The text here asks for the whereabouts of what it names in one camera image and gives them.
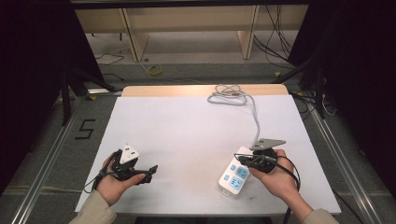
white power strip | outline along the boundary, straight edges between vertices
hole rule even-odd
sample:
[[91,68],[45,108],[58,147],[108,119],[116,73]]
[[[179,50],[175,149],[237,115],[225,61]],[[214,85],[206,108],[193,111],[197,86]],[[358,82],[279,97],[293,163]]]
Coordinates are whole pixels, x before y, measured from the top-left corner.
[[[246,147],[240,147],[236,153],[252,155],[253,152]],[[234,195],[239,194],[249,176],[250,171],[248,167],[242,165],[240,161],[233,157],[219,180],[222,193],[226,196],[230,196],[230,193]]]

outlet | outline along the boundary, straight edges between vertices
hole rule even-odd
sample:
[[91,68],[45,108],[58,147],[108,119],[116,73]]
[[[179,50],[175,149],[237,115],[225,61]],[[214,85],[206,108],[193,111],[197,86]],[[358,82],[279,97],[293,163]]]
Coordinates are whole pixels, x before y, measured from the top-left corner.
[[242,179],[246,179],[248,177],[248,170],[243,168],[242,166],[240,166],[237,170],[236,170],[236,175],[241,177]]
[[234,176],[233,179],[230,181],[230,186],[233,187],[233,189],[240,190],[243,183],[244,183],[243,180]]

white table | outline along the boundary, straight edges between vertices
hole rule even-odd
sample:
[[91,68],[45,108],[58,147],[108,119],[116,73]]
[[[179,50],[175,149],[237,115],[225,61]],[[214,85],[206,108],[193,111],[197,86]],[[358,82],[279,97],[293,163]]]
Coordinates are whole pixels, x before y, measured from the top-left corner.
[[[256,124],[251,102],[245,106],[212,105],[200,94],[119,98],[87,183],[108,155],[128,143],[140,153],[136,169],[159,167],[151,183],[131,187],[123,194],[112,207],[117,213],[159,217],[284,214],[287,206],[253,176],[236,197],[221,193],[219,178],[238,148],[252,144]],[[291,96],[254,95],[254,99],[262,127],[260,137],[287,141],[276,148],[285,149],[297,166],[303,197],[314,209],[341,213]],[[87,193],[81,194],[76,211],[87,197]]]

floor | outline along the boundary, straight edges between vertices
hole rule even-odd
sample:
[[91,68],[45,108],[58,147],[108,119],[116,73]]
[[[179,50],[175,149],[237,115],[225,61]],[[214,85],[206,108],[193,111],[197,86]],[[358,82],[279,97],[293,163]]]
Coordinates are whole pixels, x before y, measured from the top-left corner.
[[[285,32],[285,37],[292,45],[297,32]],[[258,32],[256,36],[265,44],[271,32]],[[242,58],[236,32],[192,32],[192,33],[158,33],[150,35],[148,45],[141,63],[132,60],[129,42],[126,36],[120,40],[120,34],[87,35],[92,51],[101,64],[101,69],[110,69],[111,65],[142,65],[169,64],[176,68],[188,65],[193,69],[194,64],[239,64],[251,68],[257,64],[277,63],[279,66],[289,66],[281,59],[265,55],[257,46],[253,46],[249,60]],[[279,54],[284,55],[279,38],[272,37],[269,46]],[[273,70],[265,74],[275,78],[276,72],[283,74],[285,68],[274,65]],[[290,91],[298,90],[298,77],[285,83]],[[26,223],[64,223],[73,218],[75,203],[81,188],[76,185],[78,180],[86,179],[95,149],[100,144],[106,127],[106,121],[111,116],[111,108],[117,98],[115,95],[93,95],[95,99],[76,98],[73,103],[74,113],[77,114],[70,127],[61,127],[62,102],[57,101],[53,113],[40,134],[35,150],[29,153],[20,170],[15,174],[9,187],[0,198],[0,223],[17,223],[13,218],[21,209],[25,195],[37,181],[40,173],[45,173],[41,164],[52,155],[54,162],[49,164],[48,174],[44,176],[44,187],[38,188],[37,198],[27,206]],[[318,154],[319,161],[328,177],[332,188],[340,197],[352,206],[364,223],[396,223],[396,202],[376,175],[370,163],[359,153],[359,146],[348,132],[348,127],[342,117],[331,116],[333,108],[329,108],[326,119],[318,118],[310,105],[296,101],[302,110],[302,119],[310,135],[311,141]],[[92,111],[101,110],[101,118],[97,118]],[[84,119],[96,118],[97,128],[90,141],[72,143],[78,132],[79,124]],[[351,210],[338,198],[343,213],[337,216],[340,223],[359,223]],[[282,217],[273,217],[274,223],[281,223]],[[119,215],[116,223],[133,223],[134,218]]]

cuff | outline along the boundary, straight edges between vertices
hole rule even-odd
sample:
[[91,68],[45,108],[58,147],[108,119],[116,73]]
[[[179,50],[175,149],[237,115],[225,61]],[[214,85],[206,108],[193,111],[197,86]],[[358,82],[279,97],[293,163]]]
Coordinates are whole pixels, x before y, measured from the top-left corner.
[[311,212],[302,222],[302,224],[311,223],[338,224],[334,217],[324,209],[318,209]]
[[93,190],[77,216],[70,223],[112,223],[117,217],[102,195]]

